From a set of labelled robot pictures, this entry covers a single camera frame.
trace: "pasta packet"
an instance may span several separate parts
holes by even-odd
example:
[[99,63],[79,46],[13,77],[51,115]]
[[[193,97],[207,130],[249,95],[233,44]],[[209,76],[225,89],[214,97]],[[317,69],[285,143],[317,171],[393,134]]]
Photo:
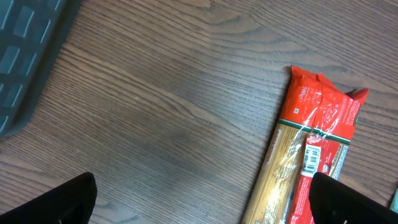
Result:
[[[322,144],[337,142],[336,144],[347,146],[368,91],[363,89],[348,96],[338,91],[321,73],[314,74],[292,66],[292,81],[284,107],[246,209],[243,224],[285,223],[285,216],[289,214],[287,205],[291,202],[289,197],[297,180],[303,178],[299,173],[305,157],[307,135],[311,133],[314,138],[322,141]],[[344,152],[348,148],[343,146],[338,153],[342,159],[337,158],[334,161],[333,174],[337,176],[345,156]],[[307,164],[303,168],[301,170],[306,172],[312,167],[311,164]],[[299,206],[301,204],[295,203],[294,200],[290,210],[293,211]]]

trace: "wooden table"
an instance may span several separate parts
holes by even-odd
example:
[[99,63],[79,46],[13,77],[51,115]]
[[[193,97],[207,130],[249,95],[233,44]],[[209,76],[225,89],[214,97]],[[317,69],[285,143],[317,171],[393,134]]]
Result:
[[86,0],[28,126],[0,140],[0,212],[84,172],[92,223],[239,223],[289,82],[368,87],[340,180],[398,186],[398,1]]

